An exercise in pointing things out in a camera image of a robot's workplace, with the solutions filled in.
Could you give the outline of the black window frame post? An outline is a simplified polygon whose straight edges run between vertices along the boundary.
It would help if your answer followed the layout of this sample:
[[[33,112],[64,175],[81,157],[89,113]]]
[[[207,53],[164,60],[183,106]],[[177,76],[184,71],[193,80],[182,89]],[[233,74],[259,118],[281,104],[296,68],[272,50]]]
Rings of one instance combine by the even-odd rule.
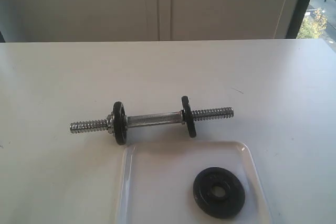
[[[297,0],[287,32],[286,39],[296,39],[310,0]]]

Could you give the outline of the white cabinet doors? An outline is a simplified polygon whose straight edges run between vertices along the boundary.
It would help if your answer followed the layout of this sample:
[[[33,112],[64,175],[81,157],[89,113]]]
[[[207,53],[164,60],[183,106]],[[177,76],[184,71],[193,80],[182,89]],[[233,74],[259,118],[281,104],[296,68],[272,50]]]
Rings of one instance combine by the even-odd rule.
[[[7,42],[284,38],[297,0],[1,0]]]

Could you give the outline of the black weight plate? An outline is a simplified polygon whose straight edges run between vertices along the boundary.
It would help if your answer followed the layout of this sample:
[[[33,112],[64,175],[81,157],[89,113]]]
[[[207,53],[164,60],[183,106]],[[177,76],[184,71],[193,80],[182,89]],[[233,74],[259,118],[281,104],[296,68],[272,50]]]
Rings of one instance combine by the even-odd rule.
[[[113,105],[113,131],[118,145],[125,145],[127,142],[126,114],[123,103],[117,101]]]
[[[240,180],[220,167],[206,168],[195,177],[193,196],[206,214],[218,219],[235,217],[245,203],[245,191]]]
[[[194,123],[194,119],[192,115],[192,110],[190,108],[188,96],[186,95],[182,96],[181,100],[182,100],[182,107],[183,107],[182,114],[183,114],[184,122],[188,129],[189,136],[190,138],[195,138],[196,129],[195,129],[195,123]]]

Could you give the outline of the chrome threaded dumbbell bar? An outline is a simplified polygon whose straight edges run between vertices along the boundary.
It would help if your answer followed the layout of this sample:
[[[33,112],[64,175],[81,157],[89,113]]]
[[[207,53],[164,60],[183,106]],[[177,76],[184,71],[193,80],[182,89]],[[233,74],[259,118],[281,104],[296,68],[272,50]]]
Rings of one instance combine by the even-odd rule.
[[[182,112],[183,110],[170,113],[126,116],[125,120],[127,124],[127,129],[166,124],[186,125]],[[234,117],[234,109],[231,107],[223,107],[204,110],[192,110],[192,115],[194,123],[196,121],[230,119]],[[107,122],[106,119],[72,122],[69,129],[72,134],[107,131]]]

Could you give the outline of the white rectangular tray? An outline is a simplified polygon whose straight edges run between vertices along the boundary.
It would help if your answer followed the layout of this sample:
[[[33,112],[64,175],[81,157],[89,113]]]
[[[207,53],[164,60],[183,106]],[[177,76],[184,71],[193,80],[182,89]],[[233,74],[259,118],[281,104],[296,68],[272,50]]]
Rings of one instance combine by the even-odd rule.
[[[206,214],[196,203],[196,176],[224,168],[241,182],[245,201],[232,218]],[[240,142],[156,142],[129,146],[123,154],[116,223],[272,223],[248,147]]]

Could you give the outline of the chrome collar nut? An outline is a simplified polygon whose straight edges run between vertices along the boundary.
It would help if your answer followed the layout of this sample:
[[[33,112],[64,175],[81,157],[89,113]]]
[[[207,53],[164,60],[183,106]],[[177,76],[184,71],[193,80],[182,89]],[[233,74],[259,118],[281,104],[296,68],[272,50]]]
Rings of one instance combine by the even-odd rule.
[[[113,134],[113,114],[109,114],[106,118],[106,122],[107,122],[107,131],[110,134]]]

